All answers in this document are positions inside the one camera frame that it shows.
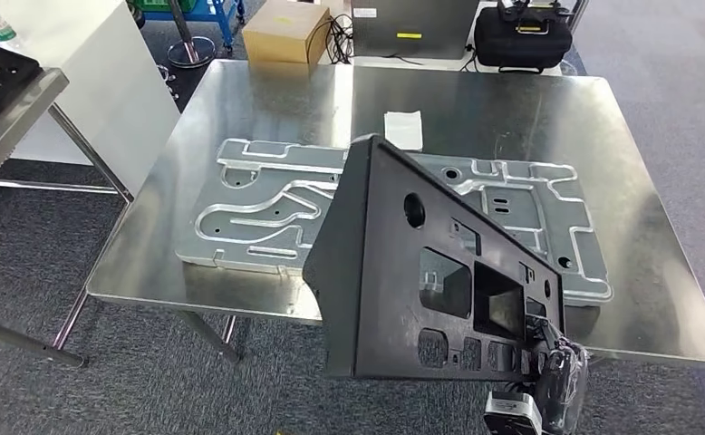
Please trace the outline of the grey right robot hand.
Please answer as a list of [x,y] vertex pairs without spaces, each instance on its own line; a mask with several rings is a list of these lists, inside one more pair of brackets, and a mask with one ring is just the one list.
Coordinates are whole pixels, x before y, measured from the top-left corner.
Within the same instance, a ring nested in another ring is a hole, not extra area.
[[574,434],[587,391],[590,353],[546,318],[526,316],[526,332],[546,359],[534,387],[545,434]]

